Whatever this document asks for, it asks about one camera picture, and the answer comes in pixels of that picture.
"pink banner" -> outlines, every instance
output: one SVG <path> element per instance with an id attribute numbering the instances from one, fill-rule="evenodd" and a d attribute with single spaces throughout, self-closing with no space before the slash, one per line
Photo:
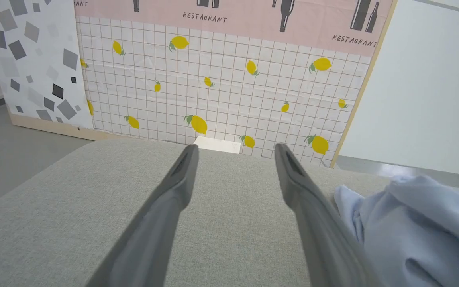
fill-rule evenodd
<path id="1" fill-rule="evenodd" d="M 392 0 L 74 1 L 80 16 L 199 29 L 372 56 Z"/>

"backdrop board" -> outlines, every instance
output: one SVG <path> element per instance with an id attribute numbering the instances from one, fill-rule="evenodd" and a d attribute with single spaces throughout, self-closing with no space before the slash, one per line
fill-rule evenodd
<path id="1" fill-rule="evenodd" d="M 329 166 L 391 2 L 75 1 L 95 129 Z"/>
<path id="2" fill-rule="evenodd" d="M 0 85 L 10 113 L 93 129 L 71 2 L 0 1 Z"/>

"gray floor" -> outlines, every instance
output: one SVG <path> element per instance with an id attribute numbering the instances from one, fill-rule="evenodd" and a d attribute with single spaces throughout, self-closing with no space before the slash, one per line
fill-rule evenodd
<path id="1" fill-rule="evenodd" d="M 44 170 L 89 140 L 13 126 L 5 106 L 0 106 L 0 197 Z M 393 176 L 427 174 L 441 183 L 459 187 L 459 175 L 385 165 L 349 157 L 339 157 L 341 169 Z"/>
<path id="2" fill-rule="evenodd" d="M 0 106 L 0 197 L 89 142 L 15 127 L 6 107 Z"/>

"white panel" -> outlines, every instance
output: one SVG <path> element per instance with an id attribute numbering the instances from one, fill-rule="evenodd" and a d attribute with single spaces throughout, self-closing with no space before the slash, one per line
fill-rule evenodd
<path id="1" fill-rule="evenodd" d="M 459 173 L 459 12 L 398 2 L 340 154 Z"/>

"yellow lemon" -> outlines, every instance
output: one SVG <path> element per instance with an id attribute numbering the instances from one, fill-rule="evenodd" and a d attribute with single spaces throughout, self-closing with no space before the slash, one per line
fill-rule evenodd
<path id="1" fill-rule="evenodd" d="M 125 116 L 124 120 L 126 120 L 131 127 L 135 129 L 139 129 L 139 122 L 132 116 Z"/>
<path id="2" fill-rule="evenodd" d="M 81 60 L 80 60 L 80 66 L 83 67 L 83 68 L 88 68 L 90 65 L 88 65 L 88 64 L 84 61 L 84 59 L 81 59 Z"/>
<path id="3" fill-rule="evenodd" d="M 288 111 L 288 109 L 290 109 L 290 103 L 284 102 L 284 105 L 282 106 L 281 111 L 283 113 L 286 113 Z"/>
<path id="4" fill-rule="evenodd" d="M 327 58 L 320 58 L 318 60 L 315 60 L 312 64 L 311 67 L 309 67 L 309 72 L 311 71 L 326 71 L 332 67 L 332 64 L 330 63 L 330 60 Z"/>
<path id="5" fill-rule="evenodd" d="M 256 64 L 251 60 L 247 62 L 246 68 L 247 68 L 247 71 L 253 76 L 257 76 L 260 74 L 260 72 L 258 72 L 258 70 L 256 69 Z"/>
<path id="6" fill-rule="evenodd" d="M 192 128 L 196 132 L 206 134 L 206 130 L 208 129 L 208 126 L 206 125 L 206 122 L 199 116 L 195 116 L 195 115 L 185 116 L 184 122 L 187 122 L 188 125 L 192 123 Z"/>
<path id="7" fill-rule="evenodd" d="M 240 140 L 244 141 L 244 145 L 246 147 L 250 147 L 251 149 L 255 148 L 255 139 L 251 138 L 250 136 L 240 136 Z"/>
<path id="8" fill-rule="evenodd" d="M 88 108 L 90 109 L 90 114 L 93 116 L 93 105 L 89 100 L 86 100 L 88 102 Z"/>
<path id="9" fill-rule="evenodd" d="M 348 108 L 348 105 L 345 103 L 345 100 L 343 100 L 342 98 L 339 99 L 339 102 L 337 102 L 337 105 L 342 109 Z"/>
<path id="10" fill-rule="evenodd" d="M 313 143 L 312 147 L 313 150 L 319 154 L 325 154 L 328 150 L 328 142 L 326 139 L 322 138 L 321 136 L 306 136 L 305 141 L 308 141 L 308 145 Z"/>
<path id="11" fill-rule="evenodd" d="M 210 78 L 208 78 L 208 77 L 204 77 L 204 84 L 207 85 L 208 87 L 215 86 L 215 84 L 212 83 L 212 80 L 210 80 Z"/>
<path id="12" fill-rule="evenodd" d="M 187 42 L 187 39 L 184 36 L 176 36 L 171 40 L 171 42 L 169 42 L 169 50 L 175 50 L 175 48 L 185 49 L 188 44 L 189 42 Z"/>
<path id="13" fill-rule="evenodd" d="M 124 49 L 122 48 L 122 45 L 120 45 L 120 43 L 114 41 L 113 42 L 113 50 L 118 54 L 118 55 L 125 55 L 125 51 Z"/>

